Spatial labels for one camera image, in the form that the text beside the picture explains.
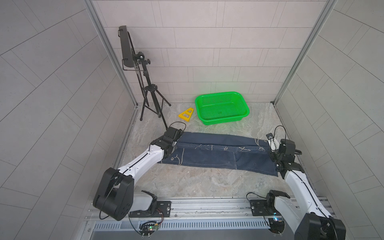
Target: white tile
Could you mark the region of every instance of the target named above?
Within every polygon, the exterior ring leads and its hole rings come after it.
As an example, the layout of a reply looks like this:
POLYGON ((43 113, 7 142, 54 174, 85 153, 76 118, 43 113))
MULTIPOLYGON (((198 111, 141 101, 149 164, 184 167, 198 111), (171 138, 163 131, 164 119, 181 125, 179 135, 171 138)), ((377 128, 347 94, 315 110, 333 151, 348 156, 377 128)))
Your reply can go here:
POLYGON ((256 83, 253 94, 277 94, 280 90, 281 83, 256 83))
POLYGON ((119 126, 120 120, 124 114, 125 109, 121 109, 117 104, 112 110, 111 115, 108 118, 107 123, 104 126, 100 134, 100 138, 109 146, 112 143, 113 137, 115 136, 116 130, 119 126))
POLYGON ((346 14, 358 21, 361 21, 379 31, 384 31, 384 19, 382 10, 384 2, 381 0, 355 0, 346 14))
POLYGON ((153 15, 155 17, 156 27, 162 27, 163 20, 161 19, 159 1, 152 1, 151 3, 152 3, 153 15))
POLYGON ((0 160, 0 185, 11 175, 16 166, 0 160))
POLYGON ((270 27, 277 4, 278 2, 226 2, 223 27, 270 27))
POLYGON ((232 28, 175 28, 178 48, 229 48, 232 28))
POLYGON ((31 210, 0 204, 0 211, 0 238, 14 239, 31 210))
POLYGON ((316 164, 317 167, 320 167, 320 166, 326 164, 327 162, 329 162, 330 160, 332 160, 332 158, 329 155, 329 153, 327 153, 324 156, 322 156, 321 158, 317 159, 314 163, 316 164))
POLYGON ((93 42, 96 44, 97 49, 99 50, 101 56, 104 58, 108 57, 107 50, 105 50, 105 47, 103 43, 101 42, 100 36, 96 37, 93 42))
POLYGON ((320 181, 322 179, 321 174, 319 170, 317 169, 315 163, 313 162, 313 159, 308 152, 303 140, 301 139, 299 133, 295 131, 291 134, 292 140, 296 144, 296 148, 300 151, 302 151, 302 155, 299 155, 298 157, 301 160, 301 164, 304 168, 304 171, 307 174, 307 177, 310 179, 310 182, 314 183, 317 181, 320 181))
POLYGON ((32 209, 38 199, 39 197, 30 194, 13 191, 3 187, 0 188, 0 204, 32 209))
POLYGON ((257 102, 259 94, 242 94, 242 96, 247 103, 254 103, 257 102))
POLYGON ((261 53, 260 58, 259 58, 259 62, 257 63, 258 67, 262 67, 264 65, 264 61, 265 61, 266 55, 268 54, 268 50, 269 50, 269 48, 263 48, 262 53, 261 53))
POLYGON ((271 101, 274 101, 276 98, 276 94, 259 94, 259 97, 257 98, 257 101, 260 103, 270 103, 271 101))
POLYGON ((220 49, 219 48, 215 48, 214 49, 214 62, 213 62, 213 65, 214 67, 217 67, 218 66, 218 58, 220 56, 220 49))
POLYGON ((330 118, 329 114, 325 112, 314 124, 312 124, 312 127, 314 130, 318 129, 325 121, 330 118))
POLYGON ((371 189, 374 187, 381 186, 380 182, 377 180, 375 176, 367 177, 363 180, 351 183, 349 185, 349 188, 352 190, 353 193, 365 191, 367 189, 371 189))
POLYGON ((277 5, 276 11, 275 11, 275 15, 273 16, 273 20, 271 23, 271 28, 275 28, 279 24, 281 14, 283 13, 283 10, 285 7, 285 3, 286 3, 286 1, 279 1, 278 2, 278 5, 277 5))
POLYGON ((216 12, 217 28, 221 28, 223 26, 224 6, 225 6, 225 2, 217 2, 217 12, 216 12))
POLYGON ((145 59, 150 59, 151 67, 164 67, 161 48, 135 48, 135 52, 142 52, 145 59))
POLYGON ((161 55, 163 57, 164 67, 169 67, 168 51, 166 48, 161 49, 161 55))
POLYGON ((234 67, 194 67, 194 82, 232 82, 234 67))
POLYGON ((381 171, 384 166, 382 161, 383 140, 384 133, 379 132, 355 146, 357 152, 370 167, 381 184, 384 184, 384 173, 381 171))
POLYGON ((213 48, 168 48, 169 65, 173 67, 212 66, 213 48))
POLYGON ((307 55, 336 83, 340 82, 355 64, 352 59, 319 36, 307 55))
POLYGON ((233 28, 231 48, 278 48, 286 28, 233 28))
POLYGON ((96 1, 108 27, 156 27, 150 1, 96 1))
POLYGON ((359 202, 349 189, 343 176, 338 171, 335 163, 329 161, 319 167, 323 180, 327 184, 341 214, 344 217, 347 227, 358 227, 370 225, 367 215, 364 213, 359 202))
POLYGON ((101 105, 107 110, 109 114, 112 112, 123 90, 124 87, 122 82, 116 75, 99 100, 101 105))
POLYGON ((352 146, 356 146, 362 141, 367 140, 368 138, 372 137, 380 131, 381 129, 376 124, 372 123, 367 128, 363 129, 361 132, 351 137, 349 139, 349 142, 352 144, 352 146))
POLYGON ((343 50, 362 23, 338 11, 332 11, 319 35, 339 50, 343 50))
POLYGON ((12 51, 42 80, 81 48, 68 24, 60 22, 12 51))
MULTIPOLYGON (((173 28, 127 28, 134 48, 175 48, 173 28)), ((105 28, 113 48, 121 48, 118 28, 105 28)))
POLYGON ((331 118, 316 133, 348 184, 373 175, 331 118))
POLYGON ((164 27, 216 27, 217 2, 160 1, 164 27))
POLYGON ((327 153, 327 150, 321 143, 321 140, 317 136, 316 132, 313 130, 312 126, 304 115, 304 112, 300 113, 293 122, 302 140, 304 141, 305 146, 311 154, 312 159, 316 161, 324 156, 324 154, 327 153))
POLYGON ((186 67, 149 67, 151 81, 155 83, 162 82, 188 82, 188 70, 186 67))
POLYGON ((382 99, 384 83, 356 64, 340 81, 339 87, 380 127, 384 129, 382 99))
POLYGON ((315 24, 323 2, 287 2, 278 27, 311 28, 315 24))
POLYGON ((37 31, 11 0, 0 3, 0 54, 37 34, 37 31))
POLYGON ((284 104, 290 117, 293 117, 294 113, 299 109, 296 100, 287 90, 285 90, 284 94, 281 96, 281 102, 284 104))
POLYGON ((17 165, 71 98, 51 75, 0 122, 0 159, 17 165))
POLYGON ((373 123, 356 103, 330 79, 316 94, 316 98, 347 138, 353 137, 373 123))
POLYGON ((253 67, 257 65, 261 53, 260 48, 221 48, 218 65, 253 67))
POLYGON ((177 94, 207 94, 211 91, 211 83, 173 83, 177 94))
POLYGON ((348 54, 381 81, 384 81, 384 68, 381 64, 384 61, 384 49, 381 47, 383 41, 384 33, 370 28, 348 54))
POLYGON ((83 37, 85 43, 89 43, 97 36, 96 29, 93 26, 87 10, 83 10, 73 15, 71 18, 75 23, 76 28, 79 30, 81 36, 83 37))
POLYGON ((104 76, 107 79, 107 85, 109 85, 113 78, 116 76, 116 70, 112 65, 111 59, 107 57, 104 59, 104 61, 100 64, 100 69, 104 73, 104 76))
POLYGON ((329 77, 327 74, 324 74, 324 76, 320 79, 320 81, 316 84, 316 86, 311 91, 313 95, 316 95, 319 90, 324 86, 324 84, 328 81, 329 77))
POLYGON ((101 111, 98 108, 94 108, 73 141, 67 156, 85 166, 106 122, 107 119, 101 111))
POLYGON ((104 82, 99 74, 94 71, 73 95, 67 105, 83 120, 86 121, 99 98, 104 93, 104 82))
POLYGON ((78 218, 74 218, 74 217, 60 216, 49 239, 50 240, 70 239, 78 220, 79 220, 78 218))
POLYGON ((216 93, 235 91, 240 94, 247 94, 251 83, 216 83, 216 93))
POLYGON ((278 67, 242 67, 239 82, 273 82, 278 67))
POLYGON ((349 230, 357 238, 375 238, 379 237, 373 226, 351 227, 349 230))
POLYGON ((297 87, 299 86, 299 84, 302 82, 302 80, 299 78, 299 76, 295 73, 295 75, 293 76, 292 80, 289 82, 288 84, 288 90, 291 92, 291 93, 295 93, 297 87))
POLYGON ((18 71, 25 79, 33 86, 37 87, 42 83, 42 80, 32 72, 11 50, 1 55, 16 71, 18 71))
POLYGON ((63 160, 61 161, 61 165, 64 165, 67 168, 74 170, 75 172, 77 172, 79 174, 81 174, 81 172, 84 169, 83 165, 74 161, 73 159, 70 159, 68 156, 64 156, 63 160))
POLYGON ((291 67, 296 60, 298 48, 270 48, 264 61, 264 67, 291 67))
POLYGON ((295 124, 293 123, 291 117, 289 116, 288 111, 284 106, 284 103, 282 101, 279 101, 279 103, 276 105, 276 109, 279 113, 280 119, 284 124, 287 132, 289 134, 294 133, 296 131, 295 124))
POLYGON ((368 25, 363 24, 359 30, 356 32, 356 34, 353 36, 353 38, 349 41, 347 46, 343 49, 343 53, 349 54, 352 49, 356 46, 356 44, 360 41, 360 39, 364 36, 364 34, 371 28, 368 25))
POLYGON ((311 28, 287 28, 280 48, 302 48, 311 28))
POLYGON ((305 56, 296 74, 311 91, 324 76, 324 72, 308 56, 305 56))
POLYGON ((40 196, 79 131, 79 126, 59 113, 3 186, 40 196))
POLYGON ((48 239, 78 178, 60 165, 15 239, 48 239))
POLYGON ((107 152, 96 144, 89 157, 89 161, 85 165, 84 170, 68 199, 68 205, 79 207, 81 209, 85 207, 85 203, 95 184, 95 180, 106 155, 107 152))
POLYGON ((0 119, 14 109, 35 87, 0 58, 0 119))
POLYGON ((293 94, 293 97, 303 110, 311 125, 325 113, 324 108, 303 82, 300 83, 293 94))
POLYGON ((69 0, 25 0, 45 28, 83 10, 84 4, 80 1, 69 0))
POLYGON ((55 74, 74 94, 102 61, 96 44, 90 42, 59 67, 55 74))
POLYGON ((84 124, 84 121, 70 108, 68 105, 65 105, 65 107, 61 110, 67 117, 69 117, 76 125, 79 127, 82 127, 84 124))
POLYGON ((29 8, 28 4, 24 0, 13 0, 13 2, 17 5, 17 7, 32 24, 32 26, 36 29, 37 32, 40 33, 45 30, 45 27, 41 24, 41 22, 38 20, 36 15, 32 12, 31 8, 29 8))
POLYGON ((77 41, 80 43, 81 47, 84 47, 86 43, 85 43, 83 37, 81 36, 79 30, 77 29, 75 23, 73 22, 73 19, 67 18, 65 21, 67 22, 68 26, 72 30, 74 36, 76 37, 77 41))
POLYGON ((382 213, 381 203, 382 199, 384 199, 384 188, 376 187, 356 193, 355 196, 367 213, 380 237, 383 238, 383 226, 382 221, 380 220, 380 214, 382 213))

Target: black cable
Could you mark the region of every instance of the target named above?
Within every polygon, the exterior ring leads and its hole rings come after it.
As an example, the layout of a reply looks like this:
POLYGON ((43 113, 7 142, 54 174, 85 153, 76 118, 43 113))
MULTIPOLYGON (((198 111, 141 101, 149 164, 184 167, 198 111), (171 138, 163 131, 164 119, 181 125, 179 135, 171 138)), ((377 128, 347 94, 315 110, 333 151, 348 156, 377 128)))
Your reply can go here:
POLYGON ((185 124, 185 122, 179 122, 179 123, 182 123, 182 124, 185 125, 185 127, 184 127, 184 129, 183 129, 183 132, 184 132, 184 130, 187 128, 187 125, 185 124))
POLYGON ((249 192, 249 193, 247 193, 247 194, 245 195, 245 198, 246 198, 248 201, 250 201, 250 200, 248 199, 248 195, 249 195, 249 194, 255 194, 255 195, 258 196, 258 197, 261 197, 261 198, 266 199, 266 197, 262 197, 262 196, 260 196, 260 195, 257 195, 257 194, 254 193, 254 192, 249 192))

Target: tripod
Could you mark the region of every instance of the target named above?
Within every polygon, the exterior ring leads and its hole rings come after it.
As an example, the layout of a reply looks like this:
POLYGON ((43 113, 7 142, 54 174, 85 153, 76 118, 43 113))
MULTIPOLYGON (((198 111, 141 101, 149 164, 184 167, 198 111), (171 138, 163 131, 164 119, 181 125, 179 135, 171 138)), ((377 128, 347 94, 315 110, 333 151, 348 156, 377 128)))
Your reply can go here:
POLYGON ((124 71, 136 71, 137 79, 139 80, 139 85, 141 89, 141 93, 144 97, 144 102, 143 102, 143 107, 141 109, 141 116, 140 116, 140 121, 143 120, 143 114, 144 114, 144 109, 148 108, 152 112, 156 113, 159 118, 163 119, 164 125, 166 127, 166 130, 168 130, 166 120, 163 115, 163 104, 164 101, 171 106, 171 104, 166 100, 166 98, 158 91, 157 86, 155 84, 151 83, 151 80, 149 79, 149 73, 147 69, 147 64, 151 64, 151 61, 149 59, 145 60, 144 54, 142 52, 139 52, 138 54, 135 54, 135 49, 133 48, 131 36, 129 32, 127 31, 126 26, 120 26, 118 30, 118 36, 120 38, 120 43, 121 43, 121 53, 122 53, 122 69, 124 71), (128 70, 124 69, 124 66, 129 67, 129 68, 135 68, 135 70, 128 70), (148 86, 144 86, 142 77, 140 72, 143 72, 143 75, 147 79, 148 86), (155 105, 155 110, 151 109, 149 107, 149 102, 148 102, 148 92, 151 93, 153 104, 155 105), (156 94, 162 98, 161 101, 161 107, 159 104, 159 101, 157 100, 156 94))

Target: green plastic basket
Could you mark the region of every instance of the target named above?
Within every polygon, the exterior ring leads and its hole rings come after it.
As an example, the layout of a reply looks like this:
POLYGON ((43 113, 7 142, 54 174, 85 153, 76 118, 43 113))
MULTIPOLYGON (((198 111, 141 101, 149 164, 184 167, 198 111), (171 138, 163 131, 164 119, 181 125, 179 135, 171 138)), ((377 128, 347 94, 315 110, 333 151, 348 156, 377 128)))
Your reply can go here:
POLYGON ((205 125, 240 121, 249 108, 237 92, 200 95, 195 100, 197 115, 205 125))

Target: yellow triangle toy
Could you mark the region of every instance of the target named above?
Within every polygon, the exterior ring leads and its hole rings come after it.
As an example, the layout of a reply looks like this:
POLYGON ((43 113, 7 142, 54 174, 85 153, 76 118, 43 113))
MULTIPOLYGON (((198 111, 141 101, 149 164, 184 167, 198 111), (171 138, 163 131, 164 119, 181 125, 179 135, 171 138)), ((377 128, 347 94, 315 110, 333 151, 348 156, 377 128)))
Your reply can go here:
POLYGON ((187 110, 179 114, 179 118, 189 122, 189 119, 191 119, 193 110, 194 110, 193 108, 188 108, 187 110))

